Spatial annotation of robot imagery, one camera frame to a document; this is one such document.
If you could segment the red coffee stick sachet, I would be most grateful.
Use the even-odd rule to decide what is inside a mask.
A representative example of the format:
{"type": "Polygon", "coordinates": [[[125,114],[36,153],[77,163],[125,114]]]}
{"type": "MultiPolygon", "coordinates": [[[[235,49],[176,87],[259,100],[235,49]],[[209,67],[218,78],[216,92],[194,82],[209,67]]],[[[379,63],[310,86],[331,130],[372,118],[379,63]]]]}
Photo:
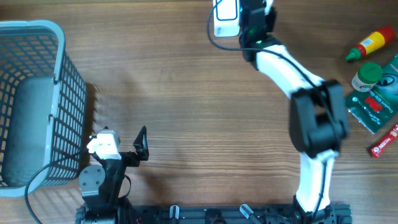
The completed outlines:
{"type": "Polygon", "coordinates": [[[397,140],[397,124],[371,149],[371,155],[374,158],[379,158],[385,148],[395,140],[397,140]]]}

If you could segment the green glove package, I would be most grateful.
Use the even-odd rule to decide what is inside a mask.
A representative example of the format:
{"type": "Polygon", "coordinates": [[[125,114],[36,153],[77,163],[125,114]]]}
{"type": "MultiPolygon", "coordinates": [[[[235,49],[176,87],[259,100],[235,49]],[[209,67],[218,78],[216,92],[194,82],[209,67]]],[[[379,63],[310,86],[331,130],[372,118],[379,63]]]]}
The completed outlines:
{"type": "Polygon", "coordinates": [[[353,91],[345,99],[348,111],[372,134],[397,113],[397,55],[382,69],[381,79],[367,92],[353,91]]]}

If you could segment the green lid jar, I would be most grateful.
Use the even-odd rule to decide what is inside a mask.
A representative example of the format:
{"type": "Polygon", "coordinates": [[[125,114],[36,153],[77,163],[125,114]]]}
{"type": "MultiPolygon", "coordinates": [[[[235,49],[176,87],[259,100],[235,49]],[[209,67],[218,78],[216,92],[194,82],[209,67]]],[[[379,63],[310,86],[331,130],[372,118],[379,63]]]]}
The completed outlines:
{"type": "Polygon", "coordinates": [[[368,92],[382,78],[382,68],[374,62],[364,63],[351,81],[352,87],[359,92],[368,92]]]}

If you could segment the red sauce bottle green cap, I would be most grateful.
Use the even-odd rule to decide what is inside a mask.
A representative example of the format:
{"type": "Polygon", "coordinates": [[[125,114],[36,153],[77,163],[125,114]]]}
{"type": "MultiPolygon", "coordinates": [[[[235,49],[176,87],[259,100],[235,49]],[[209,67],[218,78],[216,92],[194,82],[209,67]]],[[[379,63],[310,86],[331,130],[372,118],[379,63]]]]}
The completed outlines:
{"type": "Polygon", "coordinates": [[[366,36],[362,41],[349,50],[345,57],[347,62],[359,60],[381,49],[392,42],[396,37],[396,32],[391,26],[384,26],[366,36]]]}

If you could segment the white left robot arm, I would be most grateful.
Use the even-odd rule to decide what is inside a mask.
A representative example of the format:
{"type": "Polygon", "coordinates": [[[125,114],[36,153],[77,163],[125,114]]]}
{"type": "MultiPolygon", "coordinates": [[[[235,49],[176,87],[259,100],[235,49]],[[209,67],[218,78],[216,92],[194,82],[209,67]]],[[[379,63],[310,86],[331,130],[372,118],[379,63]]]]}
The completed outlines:
{"type": "Polygon", "coordinates": [[[143,126],[133,142],[134,151],[119,152],[121,143],[116,130],[104,127],[90,136],[86,148],[99,162],[84,168],[78,183],[84,204],[76,210],[75,223],[140,223],[141,217],[128,199],[119,196],[127,167],[138,167],[149,159],[147,128],[143,126]]]}

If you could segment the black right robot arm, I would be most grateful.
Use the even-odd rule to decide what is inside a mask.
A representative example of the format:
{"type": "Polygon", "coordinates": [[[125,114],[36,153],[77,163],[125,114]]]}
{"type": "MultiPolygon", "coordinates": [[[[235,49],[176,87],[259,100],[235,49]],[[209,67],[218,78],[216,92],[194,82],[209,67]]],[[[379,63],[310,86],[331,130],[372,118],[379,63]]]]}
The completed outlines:
{"type": "Polygon", "coordinates": [[[300,154],[300,182],[294,196],[294,223],[334,223],[329,188],[335,159],[347,137],[343,89],[304,68],[271,35],[276,20],[272,1],[241,1],[243,57],[267,75],[290,99],[289,134],[300,154]]]}

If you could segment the white barcode scanner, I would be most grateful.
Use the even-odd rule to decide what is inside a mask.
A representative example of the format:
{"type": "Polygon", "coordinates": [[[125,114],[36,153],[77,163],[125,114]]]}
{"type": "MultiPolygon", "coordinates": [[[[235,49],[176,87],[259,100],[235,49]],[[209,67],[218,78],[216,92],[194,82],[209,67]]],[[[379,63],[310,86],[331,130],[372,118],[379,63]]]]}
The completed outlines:
{"type": "Polygon", "coordinates": [[[239,0],[213,0],[214,35],[234,37],[239,34],[239,0]]]}

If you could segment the grey plastic basket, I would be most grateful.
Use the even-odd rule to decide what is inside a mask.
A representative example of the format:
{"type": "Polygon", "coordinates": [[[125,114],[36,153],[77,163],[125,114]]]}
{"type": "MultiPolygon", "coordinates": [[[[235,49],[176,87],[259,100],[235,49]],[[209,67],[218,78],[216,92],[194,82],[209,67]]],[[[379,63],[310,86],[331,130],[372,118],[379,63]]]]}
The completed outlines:
{"type": "Polygon", "coordinates": [[[80,169],[86,85],[52,21],[1,23],[1,196],[71,182],[80,169]]]}

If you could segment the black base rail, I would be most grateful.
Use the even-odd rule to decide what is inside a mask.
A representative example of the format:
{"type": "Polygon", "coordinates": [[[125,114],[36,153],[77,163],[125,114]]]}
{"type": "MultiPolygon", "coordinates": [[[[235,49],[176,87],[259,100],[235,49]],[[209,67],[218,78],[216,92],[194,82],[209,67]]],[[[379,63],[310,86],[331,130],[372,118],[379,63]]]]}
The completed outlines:
{"type": "Polygon", "coordinates": [[[76,210],[76,223],[148,223],[148,224],[211,224],[211,223],[352,223],[351,208],[347,204],[331,204],[315,215],[304,213],[292,204],[232,207],[179,207],[128,206],[125,211],[116,210],[95,215],[87,208],[76,210]]]}

